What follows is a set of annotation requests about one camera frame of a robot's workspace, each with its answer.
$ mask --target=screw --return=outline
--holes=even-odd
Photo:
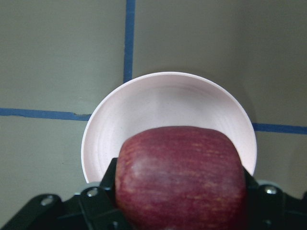
[[[91,190],[88,190],[86,195],[88,197],[93,197],[93,196],[96,196],[98,194],[98,189],[93,187]]]
[[[42,201],[40,202],[40,204],[42,206],[46,206],[46,205],[50,205],[53,202],[53,196],[52,195],[48,195],[47,197],[45,197],[44,199],[42,199]]]
[[[107,226],[108,230],[118,230],[118,222],[113,221],[111,224]]]
[[[270,194],[270,195],[274,195],[274,194],[277,193],[276,187],[271,186],[271,185],[265,186],[265,187],[264,187],[264,191],[265,191],[267,194]]]
[[[262,221],[262,228],[261,229],[270,229],[272,226],[272,222],[269,219],[265,219]]]

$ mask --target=gray background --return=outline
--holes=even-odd
[[[133,77],[183,71],[253,123],[307,126],[307,2],[136,0]],[[91,114],[123,83],[126,1],[0,1],[0,107]],[[0,116],[0,226],[30,198],[85,184],[85,121]],[[300,197],[307,135],[256,132],[255,177]]]

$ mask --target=red apple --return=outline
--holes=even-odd
[[[123,144],[116,203],[138,230],[241,230],[246,185],[236,148],[199,127],[149,129]]]

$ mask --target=blue tape line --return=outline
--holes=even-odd
[[[124,83],[132,79],[135,0],[126,1]]]
[[[90,114],[78,115],[71,112],[58,112],[58,111],[44,111],[44,110],[31,110],[31,109],[10,109],[0,108],[1,116],[23,116],[32,118],[45,118],[57,120],[73,120],[73,121],[88,121]]]
[[[261,132],[307,134],[307,127],[304,126],[286,126],[253,123],[253,127],[255,131]]]
[[[22,116],[31,118],[72,120],[72,121],[88,121],[91,114],[78,115],[71,112],[31,110],[31,109],[11,109],[0,108],[0,116]],[[287,126],[253,123],[255,131],[258,132],[274,132],[274,133],[290,133],[307,135],[307,127],[305,126]]]

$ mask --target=plate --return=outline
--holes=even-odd
[[[126,139],[165,126],[195,126],[224,133],[236,147],[243,166],[251,175],[254,173],[255,132],[239,102],[203,77],[158,72],[122,84],[94,110],[81,147],[86,181],[101,181]]]

